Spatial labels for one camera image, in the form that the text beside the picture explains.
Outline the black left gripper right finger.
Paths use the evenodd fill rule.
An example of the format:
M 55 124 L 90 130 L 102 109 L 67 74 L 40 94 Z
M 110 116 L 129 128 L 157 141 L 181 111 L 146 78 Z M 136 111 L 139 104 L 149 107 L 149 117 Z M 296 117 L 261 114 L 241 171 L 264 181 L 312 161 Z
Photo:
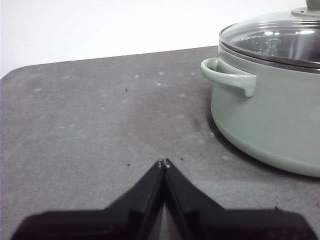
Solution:
M 303 216 L 278 209 L 225 209 L 164 161 L 165 203 L 183 240 L 309 240 Z

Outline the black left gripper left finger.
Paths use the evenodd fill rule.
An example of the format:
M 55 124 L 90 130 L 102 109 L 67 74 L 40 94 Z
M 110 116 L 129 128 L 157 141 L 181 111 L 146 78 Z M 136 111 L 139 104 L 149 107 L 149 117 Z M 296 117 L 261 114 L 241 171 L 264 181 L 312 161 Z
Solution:
M 147 240 L 163 204 L 163 160 L 104 209 L 46 211 L 26 217 L 14 240 Z

